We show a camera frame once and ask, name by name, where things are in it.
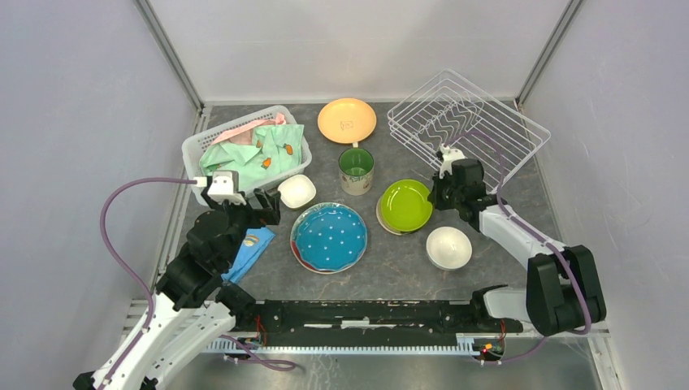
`wall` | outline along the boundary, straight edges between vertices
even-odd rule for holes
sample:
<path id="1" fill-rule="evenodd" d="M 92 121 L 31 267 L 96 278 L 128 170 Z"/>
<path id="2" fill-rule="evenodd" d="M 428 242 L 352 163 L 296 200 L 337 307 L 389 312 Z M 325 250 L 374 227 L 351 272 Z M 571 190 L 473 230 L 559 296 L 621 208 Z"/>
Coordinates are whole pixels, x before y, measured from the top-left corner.
<path id="1" fill-rule="evenodd" d="M 563 236 L 592 249 L 629 389 L 685 388 L 689 3 L 585 2 L 526 114 Z"/>
<path id="2" fill-rule="evenodd" d="M 129 0 L 2 2 L 0 53 L 0 388 L 72 388 L 141 297 L 101 242 L 102 203 L 179 175 L 195 112 Z M 173 192 L 133 189 L 109 216 L 145 278 Z"/>
<path id="3" fill-rule="evenodd" d="M 405 98 L 452 68 L 514 97 L 567 0 L 152 0 L 206 101 Z"/>

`green cloth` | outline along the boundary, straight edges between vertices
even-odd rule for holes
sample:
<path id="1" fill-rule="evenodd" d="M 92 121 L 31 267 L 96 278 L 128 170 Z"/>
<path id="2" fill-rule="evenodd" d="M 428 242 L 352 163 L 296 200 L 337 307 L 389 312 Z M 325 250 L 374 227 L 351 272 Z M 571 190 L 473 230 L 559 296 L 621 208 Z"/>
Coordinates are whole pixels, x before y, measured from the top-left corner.
<path id="1" fill-rule="evenodd" d="M 255 181 L 277 176 L 301 164 L 303 124 L 270 124 L 253 129 L 252 145 L 222 141 L 201 156 L 204 175 L 218 169 L 237 171 L 242 188 Z"/>

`green plate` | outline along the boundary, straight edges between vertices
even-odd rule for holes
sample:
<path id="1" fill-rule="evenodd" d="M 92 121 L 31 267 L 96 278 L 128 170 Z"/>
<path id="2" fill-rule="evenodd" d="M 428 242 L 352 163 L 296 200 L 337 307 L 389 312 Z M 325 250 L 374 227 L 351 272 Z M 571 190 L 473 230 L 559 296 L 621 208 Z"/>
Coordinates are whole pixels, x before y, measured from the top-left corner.
<path id="1" fill-rule="evenodd" d="M 420 181 L 397 181 L 383 194 L 380 211 L 391 228 L 400 232 L 413 232 L 428 222 L 433 205 L 428 201 L 431 191 Z"/>

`folded blue towel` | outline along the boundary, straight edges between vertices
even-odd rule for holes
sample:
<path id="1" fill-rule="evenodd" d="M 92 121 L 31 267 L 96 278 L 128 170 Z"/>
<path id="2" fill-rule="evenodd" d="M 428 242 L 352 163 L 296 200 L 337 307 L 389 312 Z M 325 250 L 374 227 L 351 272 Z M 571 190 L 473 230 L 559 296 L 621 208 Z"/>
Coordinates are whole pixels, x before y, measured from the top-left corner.
<path id="1" fill-rule="evenodd" d="M 249 229 L 246 231 L 246 238 L 241 243 L 239 253 L 235 259 L 232 268 L 227 274 L 223 274 L 224 281 L 233 283 L 239 280 L 246 274 L 251 266 L 258 260 L 268 244 L 271 243 L 275 237 L 275 233 L 271 232 L 267 227 L 260 229 Z"/>

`cup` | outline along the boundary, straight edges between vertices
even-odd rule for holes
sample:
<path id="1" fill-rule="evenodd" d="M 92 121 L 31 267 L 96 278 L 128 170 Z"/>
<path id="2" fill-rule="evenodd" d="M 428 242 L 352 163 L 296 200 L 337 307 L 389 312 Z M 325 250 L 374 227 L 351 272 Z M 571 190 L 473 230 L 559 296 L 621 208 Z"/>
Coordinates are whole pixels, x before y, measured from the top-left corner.
<path id="1" fill-rule="evenodd" d="M 363 195 L 371 189 L 373 156 L 354 144 L 340 155 L 340 184 L 349 195 Z"/>

